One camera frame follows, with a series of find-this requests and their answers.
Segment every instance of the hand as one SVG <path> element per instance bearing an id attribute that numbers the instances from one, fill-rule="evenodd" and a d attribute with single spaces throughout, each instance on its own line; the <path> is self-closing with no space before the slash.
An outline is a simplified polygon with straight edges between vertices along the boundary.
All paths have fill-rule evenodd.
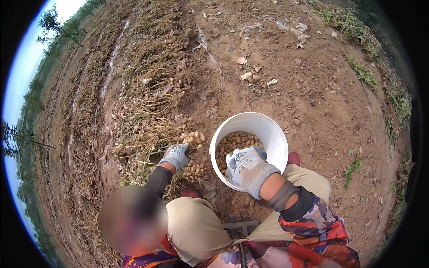
<path id="1" fill-rule="evenodd" d="M 273 173 L 280 174 L 280 170 L 267 163 L 266 158 L 267 154 L 259 146 L 235 149 L 225 157 L 228 177 L 258 200 L 262 199 L 259 191 L 265 180 Z"/>
<path id="2" fill-rule="evenodd" d="M 189 162 L 189 159 L 185 156 L 188 147 L 189 143 L 170 146 L 158 164 L 169 162 L 174 165 L 176 172 L 179 171 Z"/>

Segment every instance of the person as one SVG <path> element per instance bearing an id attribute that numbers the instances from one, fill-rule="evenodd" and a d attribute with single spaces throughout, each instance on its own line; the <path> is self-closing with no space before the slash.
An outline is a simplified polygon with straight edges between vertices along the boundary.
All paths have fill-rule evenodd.
<path id="1" fill-rule="evenodd" d="M 188 159 L 189 144 L 164 154 L 145 187 L 162 197 Z M 192 187 L 166 204 L 168 229 L 162 243 L 144 256 L 124 256 L 124 268 L 187 267 L 360 267 L 344 219 L 329 209 L 329 181 L 299 165 L 291 153 L 283 175 L 266 161 L 261 147 L 226 156 L 228 176 L 256 199 L 275 208 L 248 237 L 231 239 L 210 203 Z"/>

